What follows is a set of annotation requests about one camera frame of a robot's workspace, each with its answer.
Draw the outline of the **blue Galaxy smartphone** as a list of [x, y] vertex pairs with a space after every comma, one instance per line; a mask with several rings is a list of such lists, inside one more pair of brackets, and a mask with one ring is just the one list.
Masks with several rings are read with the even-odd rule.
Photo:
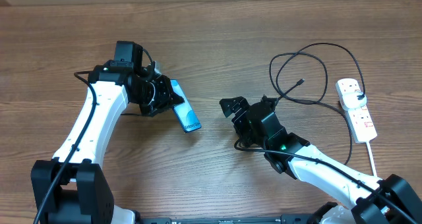
[[176, 105], [173, 108], [173, 111], [179, 119], [182, 129], [184, 130], [184, 132], [192, 132], [194, 130], [200, 129], [201, 123], [198, 120], [198, 117], [196, 116], [191, 104], [189, 103], [182, 87], [175, 79], [171, 79], [170, 82], [173, 91], [178, 96], [181, 96], [184, 100], [183, 103]]

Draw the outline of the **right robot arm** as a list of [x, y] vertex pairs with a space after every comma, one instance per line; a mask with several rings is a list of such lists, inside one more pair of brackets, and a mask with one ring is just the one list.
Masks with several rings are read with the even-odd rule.
[[333, 198], [310, 214], [308, 223], [421, 222], [421, 199], [404, 178], [382, 179], [353, 169], [288, 131], [276, 115], [276, 98], [263, 96], [254, 104], [244, 97], [224, 98], [219, 104], [238, 136], [236, 150], [262, 154], [277, 173]]

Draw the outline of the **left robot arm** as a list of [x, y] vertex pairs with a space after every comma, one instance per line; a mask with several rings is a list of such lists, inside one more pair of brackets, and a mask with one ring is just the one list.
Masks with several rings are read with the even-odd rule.
[[135, 42], [118, 41], [112, 60], [74, 73], [88, 87], [86, 99], [62, 146], [31, 170], [35, 223], [143, 222], [139, 212], [116, 206], [102, 164], [128, 104], [137, 104], [143, 117], [172, 109], [182, 121], [189, 112], [178, 83], [163, 75], [155, 61], [143, 66], [148, 54]]

